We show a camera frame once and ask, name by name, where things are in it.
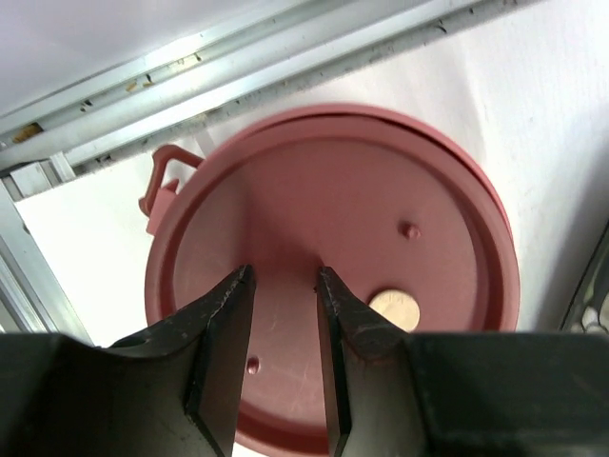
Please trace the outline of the aluminium front rail frame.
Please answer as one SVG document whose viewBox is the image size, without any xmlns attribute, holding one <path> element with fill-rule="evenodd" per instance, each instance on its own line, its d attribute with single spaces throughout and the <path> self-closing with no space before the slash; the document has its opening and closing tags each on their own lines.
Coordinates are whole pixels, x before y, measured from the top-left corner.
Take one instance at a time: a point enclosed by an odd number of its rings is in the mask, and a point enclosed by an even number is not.
<svg viewBox="0 0 609 457">
<path fill-rule="evenodd" d="M 272 1 L 4 115 L 1 329 L 88 340 L 18 201 L 519 7 L 517 1 Z"/>
</svg>

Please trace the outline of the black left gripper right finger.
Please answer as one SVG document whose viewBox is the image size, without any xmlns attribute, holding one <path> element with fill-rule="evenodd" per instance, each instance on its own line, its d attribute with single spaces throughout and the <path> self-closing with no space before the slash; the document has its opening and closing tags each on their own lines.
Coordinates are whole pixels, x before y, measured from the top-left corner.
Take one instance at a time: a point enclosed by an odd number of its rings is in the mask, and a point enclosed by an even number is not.
<svg viewBox="0 0 609 457">
<path fill-rule="evenodd" d="M 587 333 L 413 333 L 317 274 L 333 456 L 604 456 L 608 340 Z"/>
</svg>

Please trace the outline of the pink lunch bowl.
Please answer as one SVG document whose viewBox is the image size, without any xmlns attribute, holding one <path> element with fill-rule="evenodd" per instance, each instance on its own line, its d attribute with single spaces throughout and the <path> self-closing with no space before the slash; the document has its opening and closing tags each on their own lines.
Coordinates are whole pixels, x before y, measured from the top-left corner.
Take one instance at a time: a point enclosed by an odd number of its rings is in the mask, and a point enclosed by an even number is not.
<svg viewBox="0 0 609 457">
<path fill-rule="evenodd" d="M 506 225 L 510 224 L 507 212 L 496 189 L 481 167 L 463 148 L 438 129 L 412 116 L 392 109 L 355 103 L 325 103 L 288 109 L 267 116 L 240 130 L 226 140 L 219 149 L 226 149 L 248 136 L 265 129 L 277 127 L 286 122 L 306 117 L 329 115 L 358 115 L 378 119 L 403 128 L 412 129 L 428 138 L 429 141 L 438 144 L 470 170 L 493 199 L 504 223 Z M 155 234 L 160 227 L 163 217 L 177 196 L 177 188 L 180 184 L 180 180 L 177 178 L 173 178 L 167 183 L 163 182 L 167 164 L 171 161 L 177 161 L 193 169 L 198 169 L 204 163 L 202 157 L 173 144 L 163 145 L 155 150 L 152 154 L 152 160 L 153 169 L 150 174 L 147 190 L 144 196 L 139 199 L 139 208 L 148 218 L 147 232 L 151 235 Z"/>
</svg>

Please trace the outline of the dark red round lid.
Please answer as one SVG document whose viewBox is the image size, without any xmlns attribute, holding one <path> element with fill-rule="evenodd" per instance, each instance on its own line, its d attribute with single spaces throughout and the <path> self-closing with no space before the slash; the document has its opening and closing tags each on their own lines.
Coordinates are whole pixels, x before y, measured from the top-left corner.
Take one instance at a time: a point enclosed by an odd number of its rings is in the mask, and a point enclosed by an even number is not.
<svg viewBox="0 0 609 457">
<path fill-rule="evenodd" d="M 237 442 L 271 456 L 328 452 L 316 275 L 333 268 L 364 302 L 400 290 L 419 331 L 512 330 L 520 277 L 510 224 L 451 153 L 358 115 L 296 119 L 193 169 L 167 164 L 177 196 L 153 234 L 147 320 L 235 268 L 256 277 Z"/>
</svg>

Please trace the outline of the black floral rectangular plate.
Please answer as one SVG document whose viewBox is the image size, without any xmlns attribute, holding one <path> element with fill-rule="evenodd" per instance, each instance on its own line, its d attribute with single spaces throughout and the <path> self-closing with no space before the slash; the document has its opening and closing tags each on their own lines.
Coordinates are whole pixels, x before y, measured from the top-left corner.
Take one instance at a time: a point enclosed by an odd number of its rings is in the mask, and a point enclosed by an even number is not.
<svg viewBox="0 0 609 457">
<path fill-rule="evenodd" d="M 608 227 L 580 280 L 561 329 L 573 333 L 608 333 Z"/>
</svg>

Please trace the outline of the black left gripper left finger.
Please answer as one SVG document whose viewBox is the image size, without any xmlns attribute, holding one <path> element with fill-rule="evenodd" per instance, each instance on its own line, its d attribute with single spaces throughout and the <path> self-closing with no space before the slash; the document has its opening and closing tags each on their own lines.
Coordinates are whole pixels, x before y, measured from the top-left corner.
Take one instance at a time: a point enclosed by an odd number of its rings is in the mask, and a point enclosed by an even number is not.
<svg viewBox="0 0 609 457">
<path fill-rule="evenodd" d="M 60 333 L 1 338 L 5 456 L 228 456 L 251 329 L 254 271 L 109 348 Z"/>
</svg>

